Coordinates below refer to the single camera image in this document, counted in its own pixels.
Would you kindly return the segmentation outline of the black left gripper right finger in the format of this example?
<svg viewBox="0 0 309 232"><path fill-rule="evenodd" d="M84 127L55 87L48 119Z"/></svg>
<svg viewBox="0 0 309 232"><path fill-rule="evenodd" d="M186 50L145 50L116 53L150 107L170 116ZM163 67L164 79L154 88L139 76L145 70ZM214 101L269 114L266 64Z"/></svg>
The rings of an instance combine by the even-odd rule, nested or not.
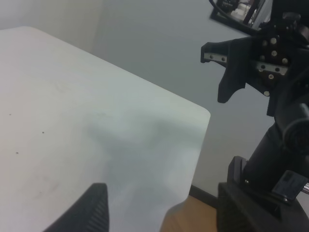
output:
<svg viewBox="0 0 309 232"><path fill-rule="evenodd" d="M218 186L217 231L307 232L309 218L300 203L267 201L233 183Z"/></svg>

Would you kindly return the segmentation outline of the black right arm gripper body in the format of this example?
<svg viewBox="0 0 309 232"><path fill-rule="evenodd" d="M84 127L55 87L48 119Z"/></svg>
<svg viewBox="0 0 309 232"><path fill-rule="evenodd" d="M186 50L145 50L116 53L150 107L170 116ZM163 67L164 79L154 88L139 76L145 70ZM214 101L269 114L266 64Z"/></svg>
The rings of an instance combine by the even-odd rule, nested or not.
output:
<svg viewBox="0 0 309 232"><path fill-rule="evenodd" d="M267 115L307 94L309 84L309 17L282 13L262 27L253 42L253 68L263 93L269 93Z"/></svg>

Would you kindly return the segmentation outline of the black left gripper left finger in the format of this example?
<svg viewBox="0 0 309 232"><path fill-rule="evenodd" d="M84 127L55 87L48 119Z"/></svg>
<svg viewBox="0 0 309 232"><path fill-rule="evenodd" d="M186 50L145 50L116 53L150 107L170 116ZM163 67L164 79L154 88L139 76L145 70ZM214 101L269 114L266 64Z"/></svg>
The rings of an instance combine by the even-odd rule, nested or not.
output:
<svg viewBox="0 0 309 232"><path fill-rule="evenodd" d="M108 189L94 183L46 232L108 232L110 227Z"/></svg>

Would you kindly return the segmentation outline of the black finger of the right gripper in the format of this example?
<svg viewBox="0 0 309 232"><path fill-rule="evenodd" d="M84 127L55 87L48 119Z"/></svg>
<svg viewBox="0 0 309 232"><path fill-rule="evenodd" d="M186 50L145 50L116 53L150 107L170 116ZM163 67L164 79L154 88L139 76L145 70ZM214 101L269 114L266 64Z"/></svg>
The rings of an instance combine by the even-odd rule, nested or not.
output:
<svg viewBox="0 0 309 232"><path fill-rule="evenodd" d="M219 43L208 42L201 47L201 63L213 61L225 67L218 87L219 103L226 103L246 84L256 88L256 74L251 64L254 40L254 37L246 37Z"/></svg>

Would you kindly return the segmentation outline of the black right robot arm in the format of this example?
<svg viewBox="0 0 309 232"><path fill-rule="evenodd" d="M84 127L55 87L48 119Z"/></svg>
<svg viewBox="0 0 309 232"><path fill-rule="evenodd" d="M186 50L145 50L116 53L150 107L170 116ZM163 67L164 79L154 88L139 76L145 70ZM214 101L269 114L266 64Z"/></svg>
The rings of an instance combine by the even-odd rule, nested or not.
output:
<svg viewBox="0 0 309 232"><path fill-rule="evenodd" d="M251 37L201 48L201 63L225 67L218 102L250 85L269 98L274 124L249 159L233 157L218 186L220 232L306 232L297 200L309 183L309 32L284 12Z"/></svg>

